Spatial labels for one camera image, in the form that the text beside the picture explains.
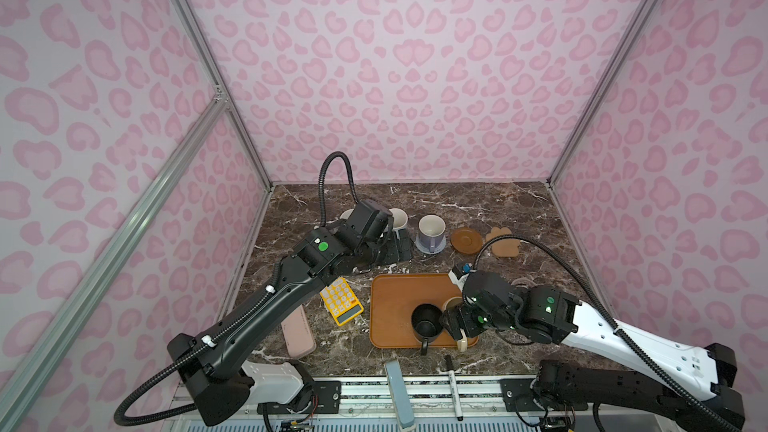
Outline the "light blue mug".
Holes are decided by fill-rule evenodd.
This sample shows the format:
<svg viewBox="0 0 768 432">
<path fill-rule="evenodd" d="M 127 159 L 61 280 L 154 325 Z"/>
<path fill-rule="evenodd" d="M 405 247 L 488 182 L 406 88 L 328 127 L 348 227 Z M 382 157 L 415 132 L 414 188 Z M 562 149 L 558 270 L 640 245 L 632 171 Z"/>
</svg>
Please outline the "light blue mug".
<svg viewBox="0 0 768 432">
<path fill-rule="evenodd" d="M 409 216 L 400 208 L 391 208 L 390 213 L 393 217 L 393 230 L 400 231 L 407 228 Z"/>
</svg>

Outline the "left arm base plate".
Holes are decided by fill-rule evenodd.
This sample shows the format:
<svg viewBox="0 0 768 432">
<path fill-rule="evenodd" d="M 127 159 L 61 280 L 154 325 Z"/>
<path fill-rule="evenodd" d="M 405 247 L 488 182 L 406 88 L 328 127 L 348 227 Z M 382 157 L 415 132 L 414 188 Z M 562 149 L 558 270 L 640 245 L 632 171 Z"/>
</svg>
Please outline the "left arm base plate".
<svg viewBox="0 0 768 432">
<path fill-rule="evenodd" d="M 276 402 L 259 404 L 257 412 L 268 415 L 299 415 L 310 413 L 337 414 L 340 409 L 342 383 L 336 380 L 316 380 L 311 389 L 305 388 L 288 404 Z"/>
</svg>

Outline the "cream yellow mug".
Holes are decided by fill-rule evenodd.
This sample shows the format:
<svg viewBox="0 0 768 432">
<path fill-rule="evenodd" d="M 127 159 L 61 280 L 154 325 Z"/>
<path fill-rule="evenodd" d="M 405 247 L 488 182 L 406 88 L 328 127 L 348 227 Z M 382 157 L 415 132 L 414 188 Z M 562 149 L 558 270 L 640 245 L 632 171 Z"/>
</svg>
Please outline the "cream yellow mug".
<svg viewBox="0 0 768 432">
<path fill-rule="evenodd" d="M 452 297 L 443 304 L 443 312 L 446 309 L 458 308 L 462 322 L 462 340 L 455 341 L 459 352 L 466 352 L 470 347 L 470 342 L 475 337 L 474 332 L 477 329 L 475 325 L 475 316 L 472 310 L 460 296 Z"/>
</svg>

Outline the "black marker pen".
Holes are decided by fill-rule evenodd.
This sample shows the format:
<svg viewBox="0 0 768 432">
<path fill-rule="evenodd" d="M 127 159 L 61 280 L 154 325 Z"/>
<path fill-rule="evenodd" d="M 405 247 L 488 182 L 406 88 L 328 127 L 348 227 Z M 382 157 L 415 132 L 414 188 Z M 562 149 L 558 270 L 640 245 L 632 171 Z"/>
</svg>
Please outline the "black marker pen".
<svg viewBox="0 0 768 432">
<path fill-rule="evenodd" d="M 464 420 L 464 413 L 462 409 L 460 393 L 458 390 L 458 383 L 456 379 L 454 363 L 450 355 L 445 355 L 444 361 L 445 361 L 446 371 L 447 371 L 448 380 L 449 380 L 449 387 L 451 391 L 454 415 L 458 422 L 462 422 Z"/>
</svg>

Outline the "pink case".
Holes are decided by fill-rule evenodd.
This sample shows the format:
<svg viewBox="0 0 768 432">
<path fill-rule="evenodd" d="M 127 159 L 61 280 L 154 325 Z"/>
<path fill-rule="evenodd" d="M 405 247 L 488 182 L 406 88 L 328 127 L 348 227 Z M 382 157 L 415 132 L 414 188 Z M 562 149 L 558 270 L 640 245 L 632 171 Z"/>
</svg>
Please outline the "pink case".
<svg viewBox="0 0 768 432">
<path fill-rule="evenodd" d="M 297 307 L 281 323 L 288 356 L 301 359 L 316 349 L 316 342 L 303 305 Z"/>
</svg>

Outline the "orange rectangular tray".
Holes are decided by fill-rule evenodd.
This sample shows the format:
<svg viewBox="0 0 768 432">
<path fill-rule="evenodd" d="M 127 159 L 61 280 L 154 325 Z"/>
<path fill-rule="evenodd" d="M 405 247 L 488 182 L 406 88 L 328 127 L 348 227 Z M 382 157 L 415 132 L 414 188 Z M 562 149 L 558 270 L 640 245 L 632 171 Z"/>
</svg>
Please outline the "orange rectangular tray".
<svg viewBox="0 0 768 432">
<path fill-rule="evenodd" d="M 421 304 L 443 309 L 460 296 L 447 274 L 379 275 L 371 285 L 371 343 L 379 349 L 419 349 L 411 314 Z"/>
</svg>

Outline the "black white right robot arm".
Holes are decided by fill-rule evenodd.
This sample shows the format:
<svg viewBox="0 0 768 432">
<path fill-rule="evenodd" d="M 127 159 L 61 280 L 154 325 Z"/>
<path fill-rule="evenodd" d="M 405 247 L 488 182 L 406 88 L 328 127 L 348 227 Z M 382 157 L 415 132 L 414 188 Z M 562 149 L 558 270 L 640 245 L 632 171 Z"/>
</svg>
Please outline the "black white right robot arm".
<svg viewBox="0 0 768 432">
<path fill-rule="evenodd" d="M 686 346 L 613 319 L 551 286 L 513 287 L 474 278 L 462 302 L 443 312 L 441 325 L 455 340 L 511 330 L 535 344 L 564 345 L 615 363 L 588 369 L 553 360 L 540 363 L 529 387 L 541 408 L 602 404 L 651 412 L 685 431 L 739 431 L 745 423 L 734 390 L 733 351 L 721 344 Z"/>
</svg>

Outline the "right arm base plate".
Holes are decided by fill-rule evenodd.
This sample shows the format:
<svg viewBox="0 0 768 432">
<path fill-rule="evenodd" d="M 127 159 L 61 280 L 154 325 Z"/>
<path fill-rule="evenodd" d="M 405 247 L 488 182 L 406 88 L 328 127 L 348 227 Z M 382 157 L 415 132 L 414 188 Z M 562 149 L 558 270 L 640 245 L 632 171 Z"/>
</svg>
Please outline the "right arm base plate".
<svg viewBox="0 0 768 432">
<path fill-rule="evenodd" d="M 506 378 L 499 381 L 501 396 L 507 412 L 542 413 L 535 402 L 531 384 L 533 378 Z"/>
</svg>

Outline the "grey blue round coaster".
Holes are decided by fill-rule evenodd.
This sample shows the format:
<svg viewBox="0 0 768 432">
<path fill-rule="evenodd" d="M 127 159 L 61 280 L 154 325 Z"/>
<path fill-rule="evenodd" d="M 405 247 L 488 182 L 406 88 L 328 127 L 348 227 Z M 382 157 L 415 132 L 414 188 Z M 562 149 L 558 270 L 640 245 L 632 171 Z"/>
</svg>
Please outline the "grey blue round coaster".
<svg viewBox="0 0 768 432">
<path fill-rule="evenodd" d="M 428 246 L 423 245 L 419 240 L 415 241 L 416 248 L 423 254 L 426 255 L 435 255 L 441 253 L 447 245 L 447 240 L 443 238 L 438 245 L 436 245 L 433 248 L 430 248 Z"/>
</svg>

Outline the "white mug purple handle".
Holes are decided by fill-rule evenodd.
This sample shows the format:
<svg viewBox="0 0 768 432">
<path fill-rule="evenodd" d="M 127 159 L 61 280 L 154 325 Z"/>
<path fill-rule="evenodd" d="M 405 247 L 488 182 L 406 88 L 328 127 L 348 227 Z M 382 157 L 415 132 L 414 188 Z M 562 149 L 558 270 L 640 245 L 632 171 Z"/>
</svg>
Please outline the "white mug purple handle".
<svg viewBox="0 0 768 432">
<path fill-rule="evenodd" d="M 426 215 L 418 223 L 417 239 L 423 245 L 430 248 L 435 247 L 445 238 L 446 223 L 437 215 Z"/>
</svg>

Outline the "light blue stapler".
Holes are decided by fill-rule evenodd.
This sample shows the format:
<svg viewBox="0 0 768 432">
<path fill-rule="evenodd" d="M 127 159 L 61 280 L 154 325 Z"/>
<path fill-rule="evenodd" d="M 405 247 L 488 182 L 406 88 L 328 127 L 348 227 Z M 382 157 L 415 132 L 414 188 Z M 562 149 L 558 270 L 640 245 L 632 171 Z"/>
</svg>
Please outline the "light blue stapler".
<svg viewBox="0 0 768 432">
<path fill-rule="evenodd" d="M 414 431 L 415 415 L 399 362 L 386 362 L 385 373 L 398 426 L 404 432 Z"/>
</svg>

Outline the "brown wooden round coaster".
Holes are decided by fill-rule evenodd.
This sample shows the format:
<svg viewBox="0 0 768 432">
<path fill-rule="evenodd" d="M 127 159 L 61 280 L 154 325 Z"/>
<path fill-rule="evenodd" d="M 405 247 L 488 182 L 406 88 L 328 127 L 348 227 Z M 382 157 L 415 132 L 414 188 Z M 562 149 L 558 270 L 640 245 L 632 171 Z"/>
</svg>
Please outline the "brown wooden round coaster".
<svg viewBox="0 0 768 432">
<path fill-rule="evenodd" d="M 450 243 L 457 253 L 474 255 L 484 246 L 484 238 L 472 228 L 461 227 L 451 234 Z"/>
</svg>

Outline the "brown paw shaped coaster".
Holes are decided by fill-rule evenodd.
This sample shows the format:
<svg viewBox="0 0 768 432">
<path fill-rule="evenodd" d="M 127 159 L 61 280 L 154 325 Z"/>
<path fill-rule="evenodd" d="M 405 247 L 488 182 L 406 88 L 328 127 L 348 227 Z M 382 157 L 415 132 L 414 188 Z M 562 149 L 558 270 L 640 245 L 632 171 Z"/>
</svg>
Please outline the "brown paw shaped coaster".
<svg viewBox="0 0 768 432">
<path fill-rule="evenodd" d="M 493 227 L 485 235 L 485 242 L 489 242 L 502 235 L 511 235 L 512 231 L 508 227 Z M 520 241 L 517 239 L 505 239 L 495 242 L 491 245 L 491 253 L 497 258 L 516 258 L 519 256 Z"/>
</svg>

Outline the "black mug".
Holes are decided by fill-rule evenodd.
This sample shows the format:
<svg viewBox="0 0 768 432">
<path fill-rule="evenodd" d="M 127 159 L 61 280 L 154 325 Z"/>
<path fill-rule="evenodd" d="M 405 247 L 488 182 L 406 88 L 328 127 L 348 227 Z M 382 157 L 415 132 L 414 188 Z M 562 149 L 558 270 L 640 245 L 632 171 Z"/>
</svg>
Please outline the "black mug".
<svg viewBox="0 0 768 432">
<path fill-rule="evenodd" d="M 429 346 L 443 332 L 442 310 L 433 304 L 420 304 L 411 314 L 411 326 L 420 344 L 420 355 L 426 356 Z"/>
</svg>

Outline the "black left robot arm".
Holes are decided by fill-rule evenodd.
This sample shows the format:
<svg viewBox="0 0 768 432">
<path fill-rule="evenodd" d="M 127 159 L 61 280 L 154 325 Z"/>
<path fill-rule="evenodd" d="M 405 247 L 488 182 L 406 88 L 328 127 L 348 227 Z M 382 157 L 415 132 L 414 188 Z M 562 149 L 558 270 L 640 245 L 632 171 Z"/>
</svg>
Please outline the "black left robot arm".
<svg viewBox="0 0 768 432">
<path fill-rule="evenodd" d="M 180 334 L 169 354 L 192 402 L 209 427 L 219 425 L 246 404 L 281 404 L 309 414 L 318 399 L 315 381 L 295 360 L 258 365 L 249 357 L 297 308 L 342 276 L 389 265 L 403 256 L 407 236 L 386 225 L 361 230 L 347 221 L 305 235 L 276 263 L 272 278 L 259 292 L 221 321 L 195 335 Z"/>
</svg>

